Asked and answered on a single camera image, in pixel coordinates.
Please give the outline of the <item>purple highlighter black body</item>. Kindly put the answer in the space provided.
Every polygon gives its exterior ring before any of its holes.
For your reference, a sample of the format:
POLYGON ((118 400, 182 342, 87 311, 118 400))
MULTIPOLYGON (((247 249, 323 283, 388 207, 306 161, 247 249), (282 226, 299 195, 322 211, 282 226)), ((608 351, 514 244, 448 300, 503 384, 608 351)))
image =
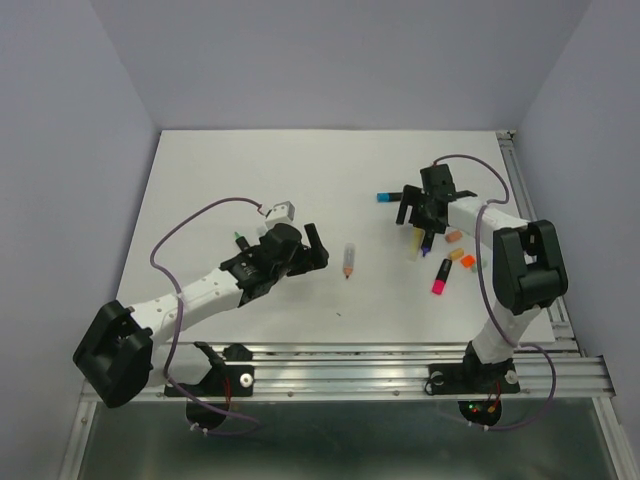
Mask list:
POLYGON ((433 242, 435 239, 435 234, 430 231, 426 231, 420 246, 421 255, 425 257, 431 250, 433 246, 433 242))

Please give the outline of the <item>pink highlighter black body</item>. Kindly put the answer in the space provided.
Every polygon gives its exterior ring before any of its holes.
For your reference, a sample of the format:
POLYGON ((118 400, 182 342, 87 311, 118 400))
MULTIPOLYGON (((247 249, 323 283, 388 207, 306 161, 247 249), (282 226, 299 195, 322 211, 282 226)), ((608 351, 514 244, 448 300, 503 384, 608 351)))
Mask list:
POLYGON ((431 292, 435 295, 441 295, 444 292, 453 262, 449 258, 445 258, 436 274, 431 292))

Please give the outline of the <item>peach pastel highlighter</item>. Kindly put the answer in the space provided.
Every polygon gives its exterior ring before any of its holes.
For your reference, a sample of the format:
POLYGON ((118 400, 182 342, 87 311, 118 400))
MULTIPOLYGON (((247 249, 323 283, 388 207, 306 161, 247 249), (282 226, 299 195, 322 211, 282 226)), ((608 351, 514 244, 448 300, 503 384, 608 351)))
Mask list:
POLYGON ((354 271, 356 246, 347 243, 344 248, 342 271, 346 279, 349 279, 354 271))

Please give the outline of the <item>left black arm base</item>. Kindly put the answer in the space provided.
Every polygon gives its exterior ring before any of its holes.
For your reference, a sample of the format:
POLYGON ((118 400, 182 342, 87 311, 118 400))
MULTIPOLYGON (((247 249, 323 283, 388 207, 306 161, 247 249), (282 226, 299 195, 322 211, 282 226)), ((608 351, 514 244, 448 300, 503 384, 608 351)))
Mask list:
POLYGON ((174 384, 167 381, 164 395, 169 398, 183 397, 187 400, 185 416, 192 431, 208 436, 239 435, 254 430, 259 421, 234 412, 232 405, 234 399, 249 398, 253 395, 253 353, 238 343, 225 347, 222 354, 216 353, 203 341, 196 341, 194 346, 209 362, 209 368, 203 378, 190 383, 174 384), (249 422, 251 426, 247 430, 221 430, 220 427, 227 419, 249 422))

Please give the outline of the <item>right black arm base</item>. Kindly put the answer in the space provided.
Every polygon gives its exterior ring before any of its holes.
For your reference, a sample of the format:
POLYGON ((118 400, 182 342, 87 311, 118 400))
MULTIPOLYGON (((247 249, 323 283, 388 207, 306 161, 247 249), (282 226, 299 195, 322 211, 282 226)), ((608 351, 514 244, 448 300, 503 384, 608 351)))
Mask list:
POLYGON ((427 370, 424 392, 429 396, 482 396, 482 399, 458 401, 464 419, 481 427, 495 427, 503 411, 502 396, 521 391, 512 359, 484 364, 472 343, 467 345, 460 361, 431 363, 427 370))

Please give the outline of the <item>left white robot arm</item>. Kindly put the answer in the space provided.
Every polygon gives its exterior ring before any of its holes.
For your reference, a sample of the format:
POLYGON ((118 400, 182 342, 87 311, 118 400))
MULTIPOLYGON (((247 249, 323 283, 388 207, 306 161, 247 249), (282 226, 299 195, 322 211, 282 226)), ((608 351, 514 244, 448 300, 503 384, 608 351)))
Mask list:
POLYGON ((147 302, 100 307, 73 354, 73 362, 109 408, 118 408, 150 384, 163 366, 158 349, 181 332, 269 293, 284 277, 328 266, 316 225, 304 226, 309 243, 295 227, 278 223, 251 246, 201 279, 147 302))

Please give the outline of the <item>blue highlighter black body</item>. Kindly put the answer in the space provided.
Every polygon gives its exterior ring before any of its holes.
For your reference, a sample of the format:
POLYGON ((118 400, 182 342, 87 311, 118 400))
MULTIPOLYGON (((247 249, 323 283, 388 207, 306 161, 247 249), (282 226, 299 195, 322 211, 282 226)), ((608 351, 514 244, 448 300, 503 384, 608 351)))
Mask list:
POLYGON ((401 199, 402 199, 401 192, 380 192, 376 194, 376 201, 378 203, 399 202, 401 199))

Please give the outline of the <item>green highlighter black body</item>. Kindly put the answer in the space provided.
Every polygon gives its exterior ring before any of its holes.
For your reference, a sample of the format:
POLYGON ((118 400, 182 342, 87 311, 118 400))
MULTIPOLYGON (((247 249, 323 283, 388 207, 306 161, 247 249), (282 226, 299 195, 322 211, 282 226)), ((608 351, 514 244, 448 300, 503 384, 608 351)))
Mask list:
POLYGON ((250 244, 246 237, 244 235, 241 235, 239 232, 234 233, 234 241, 240 251, 245 251, 250 248, 250 244))

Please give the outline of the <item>yellow pastel highlighter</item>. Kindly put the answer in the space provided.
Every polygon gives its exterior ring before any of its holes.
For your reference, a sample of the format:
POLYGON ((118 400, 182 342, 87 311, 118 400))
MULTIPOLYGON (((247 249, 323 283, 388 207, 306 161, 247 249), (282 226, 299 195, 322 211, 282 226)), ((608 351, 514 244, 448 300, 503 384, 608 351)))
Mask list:
POLYGON ((422 229, 413 227, 411 233, 411 242, 409 246, 408 259, 410 261, 416 261, 421 255, 422 242, 424 238, 424 231, 422 229))

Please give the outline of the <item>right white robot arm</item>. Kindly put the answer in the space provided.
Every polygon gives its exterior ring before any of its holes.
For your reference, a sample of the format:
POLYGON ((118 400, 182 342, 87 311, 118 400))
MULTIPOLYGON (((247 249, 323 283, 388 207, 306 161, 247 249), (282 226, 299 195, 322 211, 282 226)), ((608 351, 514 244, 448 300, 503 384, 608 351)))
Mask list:
POLYGON ((496 378, 498 365, 511 359, 522 335, 542 309, 568 289, 568 276, 554 225, 527 221, 499 210, 503 200, 481 200, 459 191, 449 166, 434 163, 420 171, 422 185, 402 189, 396 223, 421 230, 422 250, 448 229, 472 236, 476 254, 491 250, 491 283, 496 302, 489 318, 470 342, 475 355, 460 366, 463 384, 482 390, 496 378))

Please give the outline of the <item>orange pastel highlighter cap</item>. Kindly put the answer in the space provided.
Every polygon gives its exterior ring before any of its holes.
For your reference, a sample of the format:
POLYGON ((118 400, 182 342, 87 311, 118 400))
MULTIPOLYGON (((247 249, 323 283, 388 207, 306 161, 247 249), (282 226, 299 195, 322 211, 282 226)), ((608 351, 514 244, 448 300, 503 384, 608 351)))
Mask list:
POLYGON ((459 241, 462 238, 462 236, 463 236, 462 232, 459 231, 459 230, 456 230, 456 231, 452 231, 452 232, 448 233, 445 236, 445 240, 448 243, 454 243, 454 242, 459 241))

